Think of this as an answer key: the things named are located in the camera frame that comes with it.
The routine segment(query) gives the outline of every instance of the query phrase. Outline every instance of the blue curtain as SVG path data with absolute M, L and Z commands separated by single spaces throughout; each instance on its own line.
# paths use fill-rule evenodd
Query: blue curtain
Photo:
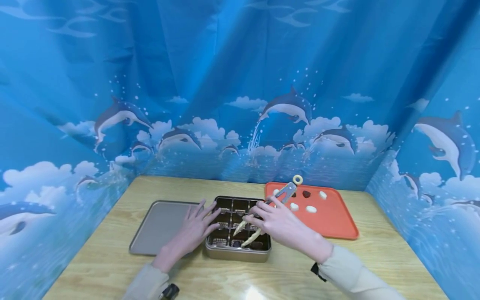
M 479 298 L 479 8 L 0 0 L 0 298 L 40 299 L 139 174 L 366 190 Z

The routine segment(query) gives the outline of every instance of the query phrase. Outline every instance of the red tray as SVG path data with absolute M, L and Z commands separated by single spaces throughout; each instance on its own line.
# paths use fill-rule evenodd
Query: red tray
M 274 190 L 281 190 L 285 183 L 269 182 L 265 185 L 265 197 L 271 196 Z M 303 191 L 309 191 L 310 197 L 305 198 Z M 324 200 L 320 196 L 323 191 L 327 198 Z M 359 237 L 359 231 L 353 221 L 347 206 L 343 202 L 340 193 L 332 188 L 300 185 L 295 192 L 296 197 L 291 197 L 285 205 L 290 208 L 290 203 L 299 206 L 293 214 L 297 216 L 305 225 L 320 233 L 324 237 L 356 240 Z M 317 209 L 316 213 L 309 213 L 306 207 L 311 205 Z

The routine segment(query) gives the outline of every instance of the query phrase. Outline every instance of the sleeve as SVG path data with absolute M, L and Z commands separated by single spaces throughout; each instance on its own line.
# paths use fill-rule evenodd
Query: sleeve
M 405 300 L 394 288 L 367 269 L 360 259 L 347 249 L 335 245 L 332 256 L 322 265 L 315 264 L 312 272 L 330 281 L 354 300 Z
M 158 300 L 168 287 L 168 274 L 146 264 L 132 281 L 122 300 Z

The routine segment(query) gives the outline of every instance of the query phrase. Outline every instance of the wooden table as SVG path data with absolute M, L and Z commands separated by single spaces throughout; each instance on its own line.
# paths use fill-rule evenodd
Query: wooden table
M 356 241 L 335 240 L 407 299 L 447 299 L 431 275 L 367 193 L 340 191 L 359 230 Z M 133 256 L 129 244 L 155 200 L 207 204 L 218 195 L 263 198 L 264 185 L 140 176 L 119 199 L 44 299 L 121 299 L 151 257 Z M 199 248 L 170 273 L 179 300 L 346 299 L 310 272 L 312 261 L 277 243 L 264 264 L 212 260 Z

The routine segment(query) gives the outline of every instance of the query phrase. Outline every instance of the black wristband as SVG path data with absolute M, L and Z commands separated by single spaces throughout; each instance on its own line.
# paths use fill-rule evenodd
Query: black wristband
M 174 300 L 179 293 L 180 293 L 179 287 L 177 287 L 172 283 L 162 292 L 162 295 L 160 295 L 159 299 Z
M 318 274 L 319 272 L 319 269 L 318 269 L 318 264 L 317 263 L 314 263 L 312 268 L 310 269 L 310 271 L 312 271 L 315 275 L 317 275 L 321 280 L 323 280 L 324 282 L 327 282 L 327 280 L 323 277 L 320 276 L 320 274 Z

